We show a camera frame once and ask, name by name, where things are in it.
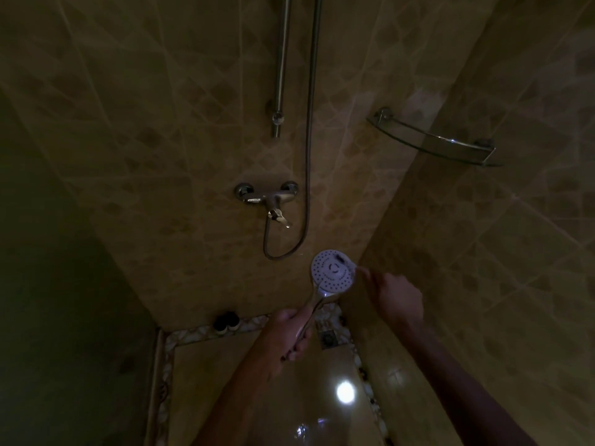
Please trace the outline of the person's right hand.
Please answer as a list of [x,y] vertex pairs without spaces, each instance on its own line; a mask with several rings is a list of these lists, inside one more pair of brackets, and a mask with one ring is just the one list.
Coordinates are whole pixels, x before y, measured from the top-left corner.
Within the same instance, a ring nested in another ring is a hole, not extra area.
[[394,331],[421,324],[424,318],[422,293],[405,276],[394,276],[392,300],[371,302],[377,314]]

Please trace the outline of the person's left hand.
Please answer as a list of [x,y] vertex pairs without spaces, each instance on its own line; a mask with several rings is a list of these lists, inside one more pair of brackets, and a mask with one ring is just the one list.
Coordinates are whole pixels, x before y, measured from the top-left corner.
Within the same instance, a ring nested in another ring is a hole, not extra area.
[[307,322],[278,322],[277,312],[271,315],[255,343],[271,375],[278,375],[287,361],[295,361],[303,355],[312,332],[311,316]]

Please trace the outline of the white handheld shower head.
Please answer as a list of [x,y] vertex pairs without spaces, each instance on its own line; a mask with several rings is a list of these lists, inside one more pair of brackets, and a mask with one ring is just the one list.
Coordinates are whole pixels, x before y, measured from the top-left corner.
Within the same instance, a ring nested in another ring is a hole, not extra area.
[[314,256],[310,265],[311,291],[303,306],[312,306],[309,322],[316,333],[321,330],[335,330],[339,345],[348,345],[352,350],[352,334],[338,300],[353,287],[356,265],[348,256],[338,250],[327,249]]

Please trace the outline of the person's left forearm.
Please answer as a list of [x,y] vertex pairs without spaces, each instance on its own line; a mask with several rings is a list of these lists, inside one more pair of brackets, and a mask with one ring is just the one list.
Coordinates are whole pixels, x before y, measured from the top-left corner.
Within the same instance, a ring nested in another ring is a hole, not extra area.
[[257,403],[280,369],[279,356],[262,351],[247,353],[191,446],[244,446]]

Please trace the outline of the person's right forearm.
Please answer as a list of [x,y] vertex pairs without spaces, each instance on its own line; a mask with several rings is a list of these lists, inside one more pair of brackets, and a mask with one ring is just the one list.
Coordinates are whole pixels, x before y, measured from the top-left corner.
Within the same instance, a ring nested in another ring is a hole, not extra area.
[[423,322],[392,328],[434,390],[464,446],[538,446]]

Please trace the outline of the dark small bottle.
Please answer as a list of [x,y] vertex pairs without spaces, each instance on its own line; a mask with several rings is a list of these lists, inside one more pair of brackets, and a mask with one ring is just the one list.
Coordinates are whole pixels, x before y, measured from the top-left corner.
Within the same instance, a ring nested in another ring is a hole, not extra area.
[[235,332],[240,328],[241,319],[235,312],[226,312],[215,318],[212,328],[219,336],[227,332]]

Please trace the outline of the chrome shower mixer tap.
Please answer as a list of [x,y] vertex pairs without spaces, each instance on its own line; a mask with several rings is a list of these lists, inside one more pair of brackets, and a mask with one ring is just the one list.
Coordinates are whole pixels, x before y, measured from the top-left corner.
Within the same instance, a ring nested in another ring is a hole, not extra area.
[[291,222],[287,220],[281,210],[281,205],[293,201],[299,191],[299,186],[294,181],[286,181],[279,190],[256,192],[255,188],[247,182],[242,182],[234,187],[235,197],[246,204],[262,204],[267,211],[267,222],[273,221],[289,229]]

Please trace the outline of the glass corner shelf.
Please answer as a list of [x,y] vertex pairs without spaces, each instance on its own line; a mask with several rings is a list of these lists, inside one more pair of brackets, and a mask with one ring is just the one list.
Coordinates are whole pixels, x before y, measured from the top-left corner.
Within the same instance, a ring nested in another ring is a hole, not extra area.
[[375,111],[367,121],[391,140],[428,156],[483,168],[503,167],[494,158],[496,147],[490,138],[469,143],[431,133],[398,119],[389,107]]

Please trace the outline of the chrome shower rail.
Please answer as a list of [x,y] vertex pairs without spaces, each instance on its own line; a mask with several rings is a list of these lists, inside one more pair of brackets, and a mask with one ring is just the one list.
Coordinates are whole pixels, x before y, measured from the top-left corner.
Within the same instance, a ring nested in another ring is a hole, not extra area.
[[281,127],[284,123],[283,99],[287,67],[291,8],[292,0],[281,0],[279,43],[277,48],[277,73],[274,97],[272,100],[272,138],[280,138]]

